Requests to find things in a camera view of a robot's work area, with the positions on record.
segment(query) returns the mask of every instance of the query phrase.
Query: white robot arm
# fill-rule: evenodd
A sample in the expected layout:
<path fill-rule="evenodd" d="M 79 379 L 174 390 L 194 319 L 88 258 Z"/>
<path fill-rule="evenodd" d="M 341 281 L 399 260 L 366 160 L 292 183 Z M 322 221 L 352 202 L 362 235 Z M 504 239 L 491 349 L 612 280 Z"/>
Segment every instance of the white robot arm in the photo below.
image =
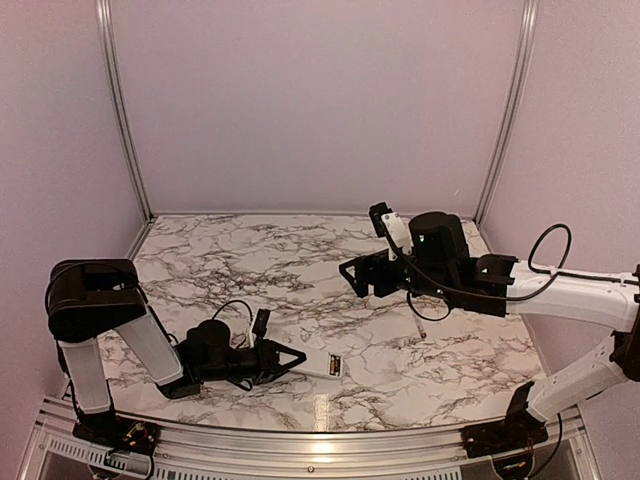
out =
<path fill-rule="evenodd" d="M 605 338 L 587 355 L 544 380 L 536 381 L 527 396 L 527 412 L 546 422 L 559 412 L 588 399 L 618 383 L 635 379 L 623 370 L 614 353 L 623 348 L 621 339 L 630 334 L 638 318 L 637 281 L 628 273 L 600 275 L 590 272 L 559 270 L 581 277 L 609 277 L 612 282 L 558 276 L 544 292 L 524 302 L 508 302 L 507 313 L 542 314 L 596 323 L 617 332 Z M 507 297 L 522 297 L 539 289 L 549 275 L 534 273 L 525 262 L 513 266 L 513 285 Z"/>
<path fill-rule="evenodd" d="M 613 385 L 640 381 L 640 266 L 621 274 L 597 274 L 532 263 L 506 255 L 471 257 L 460 219 L 430 212 L 407 228 L 385 203 L 369 215 L 387 250 L 340 265 L 360 297 L 406 290 L 407 298 L 429 295 L 450 308 L 505 316 L 543 314 L 604 325 L 612 330 L 590 353 L 554 375 L 519 387 L 502 421 L 465 427 L 469 457 L 492 455 L 546 441 L 544 424 L 561 411 Z"/>

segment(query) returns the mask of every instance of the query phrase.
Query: lavender backdrop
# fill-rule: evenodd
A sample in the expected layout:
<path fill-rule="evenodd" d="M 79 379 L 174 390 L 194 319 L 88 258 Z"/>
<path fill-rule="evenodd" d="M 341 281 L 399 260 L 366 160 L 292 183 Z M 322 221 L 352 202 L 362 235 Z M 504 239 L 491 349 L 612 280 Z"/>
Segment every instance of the lavender backdrop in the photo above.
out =
<path fill-rule="evenodd" d="M 127 252 L 142 225 L 116 133 L 94 2 L 0 3 L 0 465 L 15 478 L 62 375 L 48 273 Z"/>
<path fill-rule="evenodd" d="M 485 225 L 496 251 L 527 255 L 549 224 L 574 232 L 569 267 L 631 271 L 640 262 L 640 4 L 543 1 L 523 104 Z M 556 239 L 556 247 L 561 242 Z M 557 262 L 547 252 L 544 260 Z M 552 370 L 605 329 L 531 318 Z M 640 386 L 581 406 L 605 480 L 640 471 Z"/>
<path fill-rule="evenodd" d="M 158 211 L 473 213 L 523 2 L 113 3 Z"/>

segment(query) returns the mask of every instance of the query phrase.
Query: table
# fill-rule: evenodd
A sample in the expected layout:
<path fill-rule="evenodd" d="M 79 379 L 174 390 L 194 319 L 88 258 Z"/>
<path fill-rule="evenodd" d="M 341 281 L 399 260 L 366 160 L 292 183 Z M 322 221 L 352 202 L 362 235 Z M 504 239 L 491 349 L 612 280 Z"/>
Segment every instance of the table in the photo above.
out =
<path fill-rule="evenodd" d="M 487 253 L 472 222 L 474 256 Z M 269 338 L 343 355 L 340 380 L 289 373 L 244 392 L 226 382 L 168 400 L 114 332 L 101 339 L 116 408 L 184 423 L 277 431 L 370 431 L 477 421 L 504 415 L 515 388 L 542 367 L 519 316 L 455 310 L 417 320 L 402 292 L 357 298 L 338 265 L 385 248 L 367 217 L 167 215 L 153 225 L 135 264 L 166 329 L 182 340 L 224 302 L 272 310 Z M 434 316 L 433 300 L 416 306 Z M 239 344 L 241 306 L 220 315 Z"/>

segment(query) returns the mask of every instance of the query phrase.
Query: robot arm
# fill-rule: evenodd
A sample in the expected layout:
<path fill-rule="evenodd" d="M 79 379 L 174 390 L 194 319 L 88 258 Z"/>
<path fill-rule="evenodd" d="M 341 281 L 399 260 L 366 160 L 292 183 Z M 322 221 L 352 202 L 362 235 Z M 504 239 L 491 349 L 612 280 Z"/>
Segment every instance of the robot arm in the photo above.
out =
<path fill-rule="evenodd" d="M 195 395 L 203 382 L 213 380 L 249 390 L 307 359 L 304 352 L 264 338 L 268 310 L 259 310 L 252 323 L 256 339 L 250 348 L 232 348 L 229 327 L 215 319 L 190 329 L 172 346 L 138 285 L 133 263 L 124 259 L 59 263 L 51 272 L 46 307 L 61 367 L 71 379 L 79 420 L 74 436 L 114 450 L 152 455 L 158 427 L 116 415 L 98 346 L 101 333 L 115 330 L 170 399 Z"/>
<path fill-rule="evenodd" d="M 536 269 L 505 255 L 474 258 L 455 215 L 430 212 L 404 226 L 381 203 L 370 209 L 379 237 L 389 249 L 340 265 L 360 297 L 384 297 L 398 290 L 430 295 L 483 314 L 544 314 L 604 325 L 613 330 L 583 358 L 544 380 L 528 382 L 514 393 L 499 422 L 463 429 L 469 457 L 524 448 L 547 440 L 545 422 L 562 410 L 628 380 L 640 381 L 638 278 L 564 269 Z"/>

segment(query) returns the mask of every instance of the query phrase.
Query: small white object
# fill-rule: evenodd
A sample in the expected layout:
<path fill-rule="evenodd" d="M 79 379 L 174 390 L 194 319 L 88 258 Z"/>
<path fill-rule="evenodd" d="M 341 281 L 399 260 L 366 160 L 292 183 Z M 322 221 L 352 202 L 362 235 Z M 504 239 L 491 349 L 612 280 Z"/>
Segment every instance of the small white object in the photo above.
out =
<path fill-rule="evenodd" d="M 255 347 L 255 335 L 253 334 L 253 327 L 256 324 L 256 318 L 258 318 L 257 315 L 253 317 L 253 320 L 251 320 L 251 323 L 249 324 L 249 331 L 247 332 L 247 338 L 249 339 L 250 348 Z"/>
<path fill-rule="evenodd" d="M 87 414 L 109 410 L 111 397 L 104 377 L 98 339 L 79 343 L 58 342 L 73 382 L 76 401 Z"/>
<path fill-rule="evenodd" d="M 342 355 L 310 348 L 306 345 L 283 345 L 304 352 L 307 355 L 307 359 L 302 364 L 291 369 L 292 372 L 321 378 L 339 379 L 342 377 L 342 371 L 344 370 Z M 281 353 L 280 364 L 290 362 L 294 358 L 289 354 Z"/>
<path fill-rule="evenodd" d="M 400 218 L 400 215 L 397 213 L 387 213 L 382 216 L 382 221 L 387 227 L 389 236 L 393 239 L 398 248 L 400 248 L 405 255 L 410 255 L 412 247 L 411 234 Z M 393 253 L 393 250 L 389 247 L 389 260 L 394 261 L 397 258 L 398 256 Z"/>
<path fill-rule="evenodd" d="M 150 312 L 114 328 L 140 359 L 157 385 L 182 377 L 182 364 Z"/>

